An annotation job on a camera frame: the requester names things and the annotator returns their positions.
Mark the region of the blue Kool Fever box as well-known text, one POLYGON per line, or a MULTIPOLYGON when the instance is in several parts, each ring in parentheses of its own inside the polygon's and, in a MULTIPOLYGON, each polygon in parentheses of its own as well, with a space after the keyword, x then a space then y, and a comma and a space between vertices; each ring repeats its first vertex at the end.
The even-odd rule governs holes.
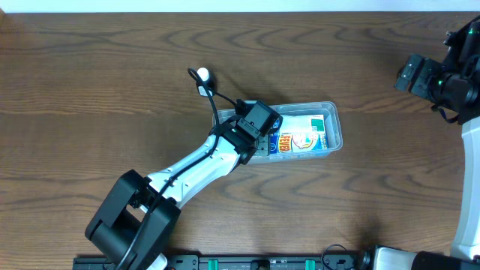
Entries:
POLYGON ((328 148, 324 130, 279 130, 269 137, 270 155, 312 152, 328 148))

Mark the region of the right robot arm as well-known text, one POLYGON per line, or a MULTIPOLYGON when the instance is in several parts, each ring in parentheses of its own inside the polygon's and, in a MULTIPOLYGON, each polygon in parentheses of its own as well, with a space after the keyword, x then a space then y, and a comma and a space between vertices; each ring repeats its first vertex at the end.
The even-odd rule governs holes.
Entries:
POLYGON ((431 110, 462 127, 464 179, 460 218, 448 256, 427 251, 406 252, 377 247, 362 268, 478 269, 479 268, 479 18, 458 31, 449 31, 448 54, 441 62, 413 54, 399 70, 394 87, 432 103, 431 110))

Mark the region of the white green medicine box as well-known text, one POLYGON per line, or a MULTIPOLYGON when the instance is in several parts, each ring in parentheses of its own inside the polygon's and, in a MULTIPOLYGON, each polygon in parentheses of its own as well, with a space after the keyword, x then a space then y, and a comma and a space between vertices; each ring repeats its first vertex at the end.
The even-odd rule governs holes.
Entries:
POLYGON ((321 140, 325 140, 326 124, 324 115, 285 115, 279 133, 314 134, 321 140))

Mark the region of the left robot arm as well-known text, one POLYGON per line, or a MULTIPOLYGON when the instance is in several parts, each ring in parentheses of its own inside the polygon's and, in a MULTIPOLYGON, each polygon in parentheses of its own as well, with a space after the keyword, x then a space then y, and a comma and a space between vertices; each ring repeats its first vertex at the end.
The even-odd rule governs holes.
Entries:
POLYGON ((159 172, 135 170, 113 185, 85 229, 85 237, 114 269, 165 269, 163 254, 182 207, 214 180, 247 164, 258 141, 282 116, 264 103, 239 100, 234 115, 217 122, 194 152, 159 172))

